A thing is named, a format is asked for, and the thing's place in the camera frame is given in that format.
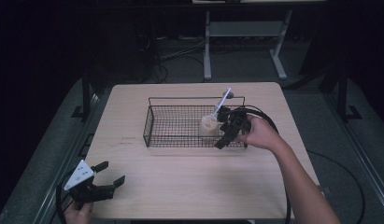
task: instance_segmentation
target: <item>wooden table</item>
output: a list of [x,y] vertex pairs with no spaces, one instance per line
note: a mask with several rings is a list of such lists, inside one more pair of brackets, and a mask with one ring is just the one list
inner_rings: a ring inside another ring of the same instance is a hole
[[[87,163],[109,161],[94,179],[111,184],[125,175],[114,199],[94,204],[93,217],[112,219],[284,218],[281,172],[267,150],[215,147],[146,147],[149,97],[221,97],[227,87],[245,96],[277,125],[316,184],[305,146],[277,83],[120,85],[113,88]],[[193,104],[200,105],[198,100]]]

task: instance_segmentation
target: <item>wire basket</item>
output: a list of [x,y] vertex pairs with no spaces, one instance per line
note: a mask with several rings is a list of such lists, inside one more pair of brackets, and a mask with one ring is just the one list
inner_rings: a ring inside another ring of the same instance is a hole
[[[234,97],[245,102],[244,97]],[[214,147],[223,136],[219,122],[215,135],[199,136],[201,118],[214,111],[214,105],[152,105],[152,99],[179,99],[187,104],[188,101],[199,99],[220,99],[220,97],[200,98],[162,98],[150,97],[143,138],[147,147]],[[234,109],[240,105],[226,105]],[[232,142],[228,147],[244,147],[243,143]]]

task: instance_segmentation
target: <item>human arm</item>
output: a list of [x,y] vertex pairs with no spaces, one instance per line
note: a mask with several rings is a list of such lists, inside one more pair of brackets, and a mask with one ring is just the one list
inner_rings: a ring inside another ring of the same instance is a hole
[[248,115],[249,133],[236,141],[270,150],[277,159],[288,192],[292,210],[299,223],[340,223],[332,207],[307,174],[292,148],[261,118]]
[[92,212],[93,203],[85,203],[78,209],[78,204],[72,202],[64,211],[67,224],[88,224],[90,222],[90,214]]

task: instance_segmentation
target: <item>dark floor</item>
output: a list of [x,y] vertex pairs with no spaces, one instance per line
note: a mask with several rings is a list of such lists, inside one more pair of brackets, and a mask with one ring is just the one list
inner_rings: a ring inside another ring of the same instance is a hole
[[[258,42],[254,42],[253,45],[248,40],[236,43],[236,48],[233,43],[224,47],[226,53],[213,53],[212,79],[209,82],[273,81],[285,87],[305,77],[299,75],[299,70],[308,43],[291,41],[283,46],[281,60],[289,77],[280,81],[268,53],[276,40],[256,41]],[[193,46],[195,43],[164,39],[160,41],[160,45],[164,56]],[[145,83],[202,82],[204,77],[202,56],[202,51],[197,50],[162,62],[161,67],[153,67],[155,76],[150,77]],[[335,112],[336,89],[329,94],[319,90],[322,78],[317,77],[297,90],[284,90],[306,149],[310,151],[310,159],[321,187],[343,223],[356,223],[359,219],[362,219],[362,223],[384,223],[384,206],[381,201],[383,199],[378,196],[379,189],[375,185],[377,177],[384,184],[384,123],[367,103],[361,89],[351,80],[348,81],[348,105],[355,106],[362,118],[351,119],[345,123]],[[81,81],[75,83],[4,207],[0,223],[50,222],[54,215],[54,186],[64,171],[77,164],[83,158],[82,154],[88,152],[85,141],[95,132],[105,109],[111,91],[110,83],[113,82],[108,83],[103,91],[92,98],[92,113],[83,122],[81,118],[72,118],[75,107],[82,105]],[[361,150],[377,172],[374,178],[368,173],[372,171],[369,169],[371,167],[359,156]],[[129,222],[130,220],[92,221],[92,223]],[[255,220],[255,222],[283,223],[283,220]],[[176,223],[193,223],[193,221]]]

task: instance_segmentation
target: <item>human hand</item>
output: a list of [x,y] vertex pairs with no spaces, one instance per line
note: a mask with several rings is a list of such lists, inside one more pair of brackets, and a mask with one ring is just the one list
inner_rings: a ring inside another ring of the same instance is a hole
[[67,224],[88,224],[92,212],[93,203],[85,203],[78,209],[78,204],[73,201],[65,210],[64,216]]
[[281,136],[279,136],[265,119],[252,115],[247,115],[247,118],[251,124],[250,132],[238,135],[235,141],[271,151],[276,148],[278,144],[285,143]]

